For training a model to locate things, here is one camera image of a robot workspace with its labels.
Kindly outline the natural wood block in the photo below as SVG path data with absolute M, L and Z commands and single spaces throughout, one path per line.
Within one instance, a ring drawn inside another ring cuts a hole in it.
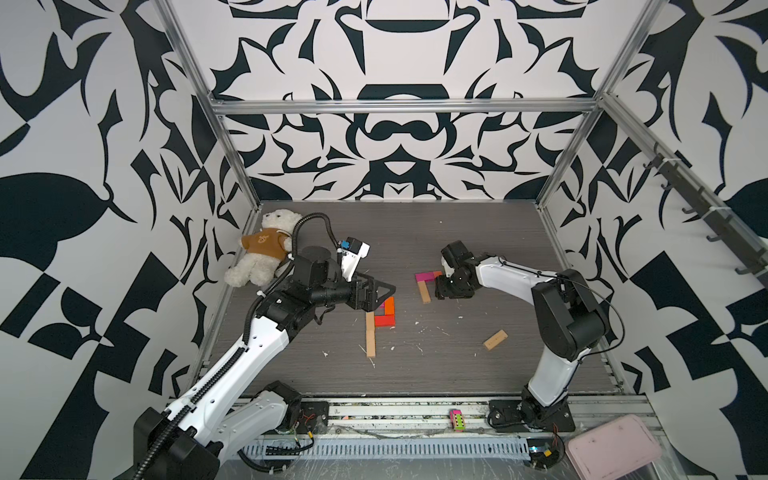
M 508 338 L 508 334 L 504 330 L 499 330 L 495 334 L 493 334 L 490 338 L 488 338 L 484 343 L 484 347 L 488 351 L 492 351 L 496 347 L 498 347 L 503 341 L 505 341 Z
M 431 302 L 431 296 L 427 283 L 425 281 L 418 281 L 417 286 L 422 299 L 422 303 L 429 304 Z
M 365 316 L 366 321 L 366 333 L 374 333 L 375 332 L 375 313 L 374 312 L 367 312 Z
M 375 337 L 375 331 L 374 330 L 370 330 L 370 331 L 366 332 L 365 351 L 366 351 L 366 357 L 367 358 L 375 358 L 376 357 L 376 337 Z

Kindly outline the red block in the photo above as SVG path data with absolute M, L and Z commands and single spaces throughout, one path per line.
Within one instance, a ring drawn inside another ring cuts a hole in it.
M 376 328 L 395 327 L 396 318 L 394 315 L 377 315 L 374 317 L 374 325 Z

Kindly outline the magenta block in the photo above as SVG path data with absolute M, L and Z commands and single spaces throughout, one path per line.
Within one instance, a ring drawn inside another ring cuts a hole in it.
M 415 275 L 415 280 L 417 282 L 431 282 L 435 279 L 435 272 L 423 272 L 423 273 L 417 273 Z

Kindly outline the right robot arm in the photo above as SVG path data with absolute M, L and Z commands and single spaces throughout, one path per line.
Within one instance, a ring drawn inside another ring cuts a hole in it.
M 482 288 L 509 294 L 533 306 L 544 349 L 513 410 L 492 406 L 488 424 L 496 430 L 523 425 L 553 430 L 563 425 L 568 388 L 584 358 L 609 332 L 609 314 L 578 271 L 535 270 L 501 256 L 476 256 L 460 241 L 441 250 L 444 274 L 436 280 L 439 299 L 469 299 Z

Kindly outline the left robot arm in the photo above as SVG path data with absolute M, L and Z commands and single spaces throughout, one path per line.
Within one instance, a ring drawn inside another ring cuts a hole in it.
M 248 405 L 234 405 L 257 375 L 321 308 L 338 305 L 366 313 L 394 295 L 393 285 L 357 270 L 368 244 L 349 237 L 336 251 L 311 246 L 291 255 L 289 267 L 258 293 L 244 332 L 186 393 L 164 411 L 147 409 L 133 433 L 134 478 L 213 479 L 221 464 L 269 431 L 298 422 L 301 394 L 274 382 Z

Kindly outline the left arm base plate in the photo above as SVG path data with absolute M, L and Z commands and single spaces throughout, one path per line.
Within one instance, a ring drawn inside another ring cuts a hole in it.
M 330 405 L 325 401 L 297 401 L 288 406 L 279 431 L 323 434 L 328 428 Z

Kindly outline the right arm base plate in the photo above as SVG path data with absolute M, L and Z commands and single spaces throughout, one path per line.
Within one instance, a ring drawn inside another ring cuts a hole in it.
M 566 400 L 550 406 L 541 406 L 532 398 L 490 401 L 486 421 L 492 429 L 503 433 L 576 431 Z

